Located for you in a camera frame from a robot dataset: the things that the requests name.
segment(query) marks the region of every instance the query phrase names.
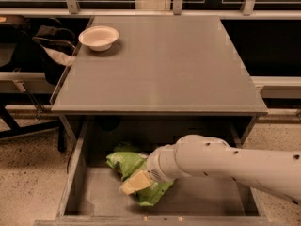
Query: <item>bowl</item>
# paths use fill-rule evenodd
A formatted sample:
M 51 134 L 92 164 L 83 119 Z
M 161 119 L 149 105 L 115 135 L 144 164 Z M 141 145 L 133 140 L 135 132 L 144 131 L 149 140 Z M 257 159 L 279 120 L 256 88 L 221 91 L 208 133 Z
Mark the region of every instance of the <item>bowl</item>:
M 119 38 L 119 32 L 108 26 L 92 26 L 84 30 L 78 40 L 93 51 L 104 51 Z

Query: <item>robotic hand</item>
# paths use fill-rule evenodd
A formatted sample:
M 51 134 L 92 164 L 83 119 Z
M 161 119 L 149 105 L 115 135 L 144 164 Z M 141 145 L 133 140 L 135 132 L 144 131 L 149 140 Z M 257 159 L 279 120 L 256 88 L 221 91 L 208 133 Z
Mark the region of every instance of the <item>robotic hand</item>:
M 289 200 L 301 203 L 301 152 L 231 148 L 214 137 L 189 135 L 174 145 L 156 149 L 147 160 L 147 171 L 135 173 L 126 182 L 128 193 L 155 182 L 182 177 L 228 178 Z

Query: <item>gray tabletop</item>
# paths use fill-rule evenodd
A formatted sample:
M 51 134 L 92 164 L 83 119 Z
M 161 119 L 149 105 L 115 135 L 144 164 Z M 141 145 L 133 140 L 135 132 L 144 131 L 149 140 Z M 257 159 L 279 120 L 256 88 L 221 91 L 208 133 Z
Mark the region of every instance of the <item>gray tabletop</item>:
M 260 115 L 260 94 L 214 16 L 99 16 L 119 39 L 82 45 L 53 111 Z

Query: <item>drawer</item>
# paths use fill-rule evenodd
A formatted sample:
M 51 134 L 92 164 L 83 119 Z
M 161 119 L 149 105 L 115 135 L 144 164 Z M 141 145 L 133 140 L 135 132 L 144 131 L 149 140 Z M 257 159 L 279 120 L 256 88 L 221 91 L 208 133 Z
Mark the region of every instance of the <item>drawer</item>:
M 204 217 L 257 217 L 260 213 L 250 188 L 234 181 L 210 178 L 177 180 L 153 207 L 140 207 L 131 196 L 119 194 L 120 176 L 105 165 L 105 157 L 122 141 L 144 152 L 198 134 L 220 137 L 234 146 L 232 121 L 218 117 L 122 116 L 86 118 L 70 165 L 59 218 L 139 225 L 142 221 L 188 220 Z

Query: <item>concrete floor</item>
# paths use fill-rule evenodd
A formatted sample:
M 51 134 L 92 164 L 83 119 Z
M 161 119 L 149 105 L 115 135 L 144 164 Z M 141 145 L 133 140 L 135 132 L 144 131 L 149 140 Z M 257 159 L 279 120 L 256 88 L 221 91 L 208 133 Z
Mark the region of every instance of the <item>concrete floor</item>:
M 34 123 L 19 120 L 20 125 Z M 6 126 L 0 120 L 0 130 Z M 67 178 L 71 154 L 60 153 L 56 129 L 31 136 L 0 140 L 0 225 L 32 226 L 35 220 L 55 219 Z M 301 121 L 297 117 L 262 118 L 245 148 L 301 151 Z M 301 225 L 301 206 L 260 193 L 267 218 Z

